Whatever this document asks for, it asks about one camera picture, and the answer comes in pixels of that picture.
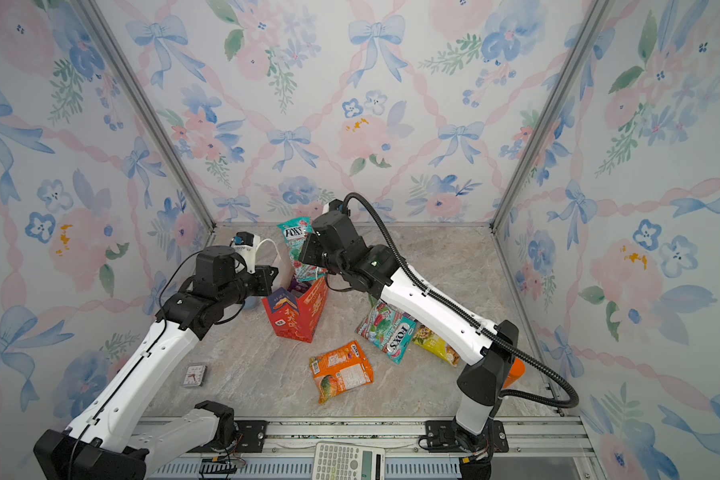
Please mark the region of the teal Fox's candy packet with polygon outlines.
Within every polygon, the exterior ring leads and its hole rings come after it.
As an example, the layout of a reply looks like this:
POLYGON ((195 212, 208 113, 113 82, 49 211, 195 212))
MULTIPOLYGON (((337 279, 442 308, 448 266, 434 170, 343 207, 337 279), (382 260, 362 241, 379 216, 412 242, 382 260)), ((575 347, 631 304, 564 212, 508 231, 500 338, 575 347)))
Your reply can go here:
POLYGON ((294 267, 294 276, 298 282, 314 282, 321 278, 325 270, 319 267, 302 263, 300 253, 307 239, 307 234, 312 232, 311 218, 298 217, 278 225, 288 250, 289 258, 294 267))

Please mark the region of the red paper gift bag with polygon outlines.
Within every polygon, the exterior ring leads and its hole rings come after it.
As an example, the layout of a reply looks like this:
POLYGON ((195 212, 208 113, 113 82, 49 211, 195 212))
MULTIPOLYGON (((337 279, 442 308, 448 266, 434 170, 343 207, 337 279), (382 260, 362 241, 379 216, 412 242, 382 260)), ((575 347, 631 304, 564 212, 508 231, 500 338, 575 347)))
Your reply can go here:
POLYGON ((311 343, 327 296, 324 276, 301 282, 288 265, 275 277, 272 293, 262 298, 262 305, 277 336, 311 343))

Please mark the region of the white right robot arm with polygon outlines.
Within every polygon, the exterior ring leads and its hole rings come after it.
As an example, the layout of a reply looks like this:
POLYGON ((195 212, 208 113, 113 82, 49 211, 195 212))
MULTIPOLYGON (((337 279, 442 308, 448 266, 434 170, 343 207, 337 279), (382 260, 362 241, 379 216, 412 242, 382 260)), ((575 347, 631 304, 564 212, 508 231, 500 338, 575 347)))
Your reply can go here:
POLYGON ((461 307, 420 278, 388 233, 383 235, 383 244, 369 246, 348 215, 331 210, 312 222, 299 260, 410 314, 456 351, 466 366, 457 379, 462 398, 453 420, 455 442, 470 453, 483 451, 492 444, 499 394, 515 362, 518 329, 509 321, 497 324, 461 307))

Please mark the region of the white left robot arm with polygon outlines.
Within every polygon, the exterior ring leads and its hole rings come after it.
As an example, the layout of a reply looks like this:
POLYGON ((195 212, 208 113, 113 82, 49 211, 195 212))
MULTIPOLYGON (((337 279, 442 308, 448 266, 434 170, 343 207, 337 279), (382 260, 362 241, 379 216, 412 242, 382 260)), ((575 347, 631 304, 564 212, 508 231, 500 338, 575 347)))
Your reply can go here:
POLYGON ((177 291, 161 302, 142 345, 62 431, 47 430, 33 448, 47 479, 144 479, 175 458, 208 447, 231 455, 243 435, 233 408, 205 400, 177 420, 135 429, 171 372, 225 311, 273 291, 277 267, 259 264, 251 246, 207 247, 177 291))

